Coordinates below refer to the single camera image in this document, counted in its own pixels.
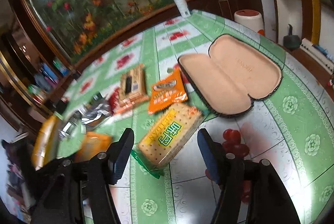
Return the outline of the Weidan cracker pack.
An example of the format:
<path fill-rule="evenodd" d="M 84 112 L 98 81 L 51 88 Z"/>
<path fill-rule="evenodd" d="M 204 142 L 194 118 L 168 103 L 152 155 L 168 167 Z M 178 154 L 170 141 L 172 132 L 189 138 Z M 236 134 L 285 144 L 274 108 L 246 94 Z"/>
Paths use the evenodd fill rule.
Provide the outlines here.
<path fill-rule="evenodd" d="M 164 175 L 164 168 L 188 142 L 203 119 L 200 109 L 174 103 L 134 146 L 131 155 L 145 171 L 158 179 Z"/>

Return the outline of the orange sunflower seed packet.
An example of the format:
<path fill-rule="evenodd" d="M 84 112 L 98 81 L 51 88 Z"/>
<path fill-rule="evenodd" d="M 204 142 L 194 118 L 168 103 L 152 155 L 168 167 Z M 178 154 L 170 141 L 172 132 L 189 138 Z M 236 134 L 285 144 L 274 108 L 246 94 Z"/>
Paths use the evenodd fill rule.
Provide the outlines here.
<path fill-rule="evenodd" d="M 188 95 L 183 84 L 181 70 L 176 68 L 165 79 L 151 86 L 148 114 L 154 114 L 174 103 L 182 103 L 187 100 Z"/>

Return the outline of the orange yellow cracker box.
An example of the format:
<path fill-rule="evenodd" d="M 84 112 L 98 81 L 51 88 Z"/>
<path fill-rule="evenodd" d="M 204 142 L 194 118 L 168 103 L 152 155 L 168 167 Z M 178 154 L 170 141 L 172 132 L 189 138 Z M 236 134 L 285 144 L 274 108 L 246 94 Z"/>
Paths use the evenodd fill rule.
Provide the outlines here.
<path fill-rule="evenodd" d="M 95 155 L 106 152 L 112 141 L 109 135 L 87 132 L 80 149 L 75 153 L 74 162 L 89 161 Z"/>

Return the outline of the yellow white storage box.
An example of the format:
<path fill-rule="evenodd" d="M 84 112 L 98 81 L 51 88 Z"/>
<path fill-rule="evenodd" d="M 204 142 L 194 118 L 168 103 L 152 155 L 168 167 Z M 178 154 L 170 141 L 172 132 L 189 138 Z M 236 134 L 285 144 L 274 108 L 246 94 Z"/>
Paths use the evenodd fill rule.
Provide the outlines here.
<path fill-rule="evenodd" d="M 57 157 L 61 124 L 62 121 L 56 115 L 50 116 L 42 124 L 31 155 L 35 170 L 41 169 Z"/>

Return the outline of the silver foil snack bag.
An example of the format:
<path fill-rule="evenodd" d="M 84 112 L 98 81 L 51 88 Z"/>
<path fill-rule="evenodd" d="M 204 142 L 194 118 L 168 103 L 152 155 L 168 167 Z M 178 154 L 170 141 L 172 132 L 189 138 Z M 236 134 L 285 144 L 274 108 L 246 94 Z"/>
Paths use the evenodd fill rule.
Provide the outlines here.
<path fill-rule="evenodd" d="M 59 139 L 71 139 L 76 135 L 86 134 L 85 126 L 82 124 L 82 113 L 75 111 L 70 118 L 63 123 L 59 131 Z"/>

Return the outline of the crumpled silver foil bag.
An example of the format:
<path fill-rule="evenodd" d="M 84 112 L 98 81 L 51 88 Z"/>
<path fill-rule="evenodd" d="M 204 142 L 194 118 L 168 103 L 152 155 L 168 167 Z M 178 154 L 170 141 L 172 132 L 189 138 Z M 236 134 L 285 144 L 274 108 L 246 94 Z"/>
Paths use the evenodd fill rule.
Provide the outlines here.
<path fill-rule="evenodd" d="M 105 99 L 96 101 L 82 116 L 81 122 L 86 128 L 96 128 L 113 115 L 109 102 Z"/>

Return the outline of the blue bottle on shelf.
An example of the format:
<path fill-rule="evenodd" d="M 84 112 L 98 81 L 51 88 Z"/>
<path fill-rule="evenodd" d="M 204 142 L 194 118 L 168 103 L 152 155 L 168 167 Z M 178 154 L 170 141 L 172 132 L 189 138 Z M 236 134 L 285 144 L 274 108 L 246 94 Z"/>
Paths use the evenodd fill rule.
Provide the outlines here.
<path fill-rule="evenodd" d="M 50 76 L 50 78 L 54 81 L 54 83 L 59 82 L 58 76 L 56 76 L 53 70 L 46 63 L 42 64 L 42 68 Z"/>

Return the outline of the brown patterned biscuit pack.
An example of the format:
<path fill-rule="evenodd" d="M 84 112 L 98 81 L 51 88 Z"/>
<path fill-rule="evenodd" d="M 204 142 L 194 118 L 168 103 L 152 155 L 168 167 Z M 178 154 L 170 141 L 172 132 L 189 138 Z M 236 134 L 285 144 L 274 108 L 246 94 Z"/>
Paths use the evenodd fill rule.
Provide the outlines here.
<path fill-rule="evenodd" d="M 116 114 L 124 113 L 135 105 L 146 102 L 149 96 L 145 86 L 144 65 L 139 64 L 121 75 Z"/>

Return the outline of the open beige glasses case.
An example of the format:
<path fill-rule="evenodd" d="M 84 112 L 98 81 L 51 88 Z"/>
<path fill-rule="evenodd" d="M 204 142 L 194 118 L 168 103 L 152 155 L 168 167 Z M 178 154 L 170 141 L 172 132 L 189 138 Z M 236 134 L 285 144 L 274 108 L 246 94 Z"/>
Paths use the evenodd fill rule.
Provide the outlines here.
<path fill-rule="evenodd" d="M 208 52 L 178 57 L 180 69 L 207 108 L 229 118 L 250 111 L 270 97 L 282 81 L 276 62 L 231 35 L 221 35 Z"/>

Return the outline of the dark green kettle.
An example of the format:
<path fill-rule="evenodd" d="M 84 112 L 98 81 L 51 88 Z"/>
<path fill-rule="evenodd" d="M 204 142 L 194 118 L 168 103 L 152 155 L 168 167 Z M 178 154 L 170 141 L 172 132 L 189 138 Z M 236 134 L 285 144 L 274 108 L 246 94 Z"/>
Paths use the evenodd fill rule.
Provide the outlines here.
<path fill-rule="evenodd" d="M 301 39 L 298 35 L 293 34 L 293 26 L 288 24 L 288 34 L 283 37 L 283 45 L 290 51 L 295 51 L 301 45 Z"/>

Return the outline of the white red stool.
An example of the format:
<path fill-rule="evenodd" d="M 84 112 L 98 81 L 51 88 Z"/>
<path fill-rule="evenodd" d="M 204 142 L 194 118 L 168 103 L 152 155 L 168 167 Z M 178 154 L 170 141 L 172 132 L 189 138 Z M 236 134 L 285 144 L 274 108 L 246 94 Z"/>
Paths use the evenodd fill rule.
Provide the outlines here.
<path fill-rule="evenodd" d="M 263 17 L 258 11 L 238 10 L 234 13 L 234 21 L 260 35 L 265 35 Z"/>

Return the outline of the white spray bottle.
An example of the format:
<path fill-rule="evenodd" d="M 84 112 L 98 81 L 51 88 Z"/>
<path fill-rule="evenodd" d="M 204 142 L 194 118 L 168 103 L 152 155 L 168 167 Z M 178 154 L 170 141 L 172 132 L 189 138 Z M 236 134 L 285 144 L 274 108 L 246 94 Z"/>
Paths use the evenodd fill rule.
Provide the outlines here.
<path fill-rule="evenodd" d="M 186 0 L 173 0 L 183 18 L 191 16 Z"/>

